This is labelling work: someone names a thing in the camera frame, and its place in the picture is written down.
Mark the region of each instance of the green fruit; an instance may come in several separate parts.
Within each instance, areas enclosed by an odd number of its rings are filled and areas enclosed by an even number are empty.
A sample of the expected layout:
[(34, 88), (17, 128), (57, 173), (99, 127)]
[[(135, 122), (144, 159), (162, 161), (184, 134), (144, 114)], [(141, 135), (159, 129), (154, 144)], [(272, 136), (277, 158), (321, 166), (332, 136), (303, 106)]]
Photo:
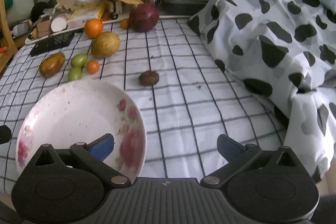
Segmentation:
[(82, 69), (79, 67), (74, 67), (69, 70), (68, 80), (75, 81), (82, 78)]
[(83, 68), (87, 63), (87, 55), (86, 54), (76, 54), (71, 59), (71, 66), (72, 67), (79, 67)]

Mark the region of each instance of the orange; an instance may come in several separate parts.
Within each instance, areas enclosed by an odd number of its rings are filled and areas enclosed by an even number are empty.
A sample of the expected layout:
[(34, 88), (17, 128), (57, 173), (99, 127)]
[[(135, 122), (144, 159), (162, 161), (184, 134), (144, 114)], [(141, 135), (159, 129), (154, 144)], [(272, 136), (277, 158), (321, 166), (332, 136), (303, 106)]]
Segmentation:
[(95, 38), (103, 32), (104, 24), (99, 19), (90, 19), (85, 23), (84, 31), (89, 38)]
[(129, 27), (128, 18), (124, 18), (120, 22), (120, 27), (122, 27), (123, 29), (127, 29)]
[(88, 73), (94, 75), (97, 71), (99, 71), (99, 63), (97, 60), (90, 60), (86, 63), (86, 70)]

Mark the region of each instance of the plate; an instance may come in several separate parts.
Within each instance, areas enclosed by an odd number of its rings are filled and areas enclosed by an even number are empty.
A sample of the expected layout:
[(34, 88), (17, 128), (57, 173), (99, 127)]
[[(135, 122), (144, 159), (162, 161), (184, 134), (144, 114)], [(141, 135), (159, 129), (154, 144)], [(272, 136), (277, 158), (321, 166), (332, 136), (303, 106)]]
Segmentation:
[(140, 174), (146, 153), (141, 114), (122, 90), (99, 80), (80, 80), (47, 93), (31, 109), (16, 143), (19, 175), (44, 143), (55, 149), (90, 143), (106, 133), (114, 137), (113, 152), (104, 163), (132, 182)]

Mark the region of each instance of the tablecloth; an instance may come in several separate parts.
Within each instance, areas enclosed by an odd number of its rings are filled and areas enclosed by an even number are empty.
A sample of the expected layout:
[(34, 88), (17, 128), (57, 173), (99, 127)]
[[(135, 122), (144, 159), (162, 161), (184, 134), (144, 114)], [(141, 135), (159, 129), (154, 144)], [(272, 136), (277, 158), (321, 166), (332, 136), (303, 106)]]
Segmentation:
[[(141, 176), (195, 177), (226, 164), (216, 149), (220, 134), (236, 141), (276, 150), (286, 130), (248, 91), (241, 88), (214, 63), (199, 37), (185, 19), (162, 20), (147, 33), (135, 33), (106, 24), (117, 33), (120, 48), (100, 60), (94, 75), (83, 71), (83, 79), (110, 82), (124, 90), (137, 104), (147, 130), (147, 153)], [(16, 140), (21, 125), (34, 104), (55, 87), (67, 82), (75, 54), (90, 56), (92, 39), (83, 31), (61, 50), (29, 56), (33, 45), (21, 48), (0, 79), (0, 124), (12, 131), (11, 141), (0, 145), (0, 193), (11, 193), (18, 178)], [(66, 61), (49, 79), (39, 73), (41, 61), (61, 51)], [(156, 70), (160, 81), (142, 87), (138, 76)]]

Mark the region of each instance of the cow print fabric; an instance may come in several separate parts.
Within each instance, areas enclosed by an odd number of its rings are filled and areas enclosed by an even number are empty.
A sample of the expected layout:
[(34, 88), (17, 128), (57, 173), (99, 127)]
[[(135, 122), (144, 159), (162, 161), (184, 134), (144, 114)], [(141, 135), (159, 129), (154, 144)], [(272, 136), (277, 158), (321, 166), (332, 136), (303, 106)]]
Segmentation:
[(310, 175), (336, 140), (336, 0), (210, 0), (189, 20), (218, 67), (288, 126)]

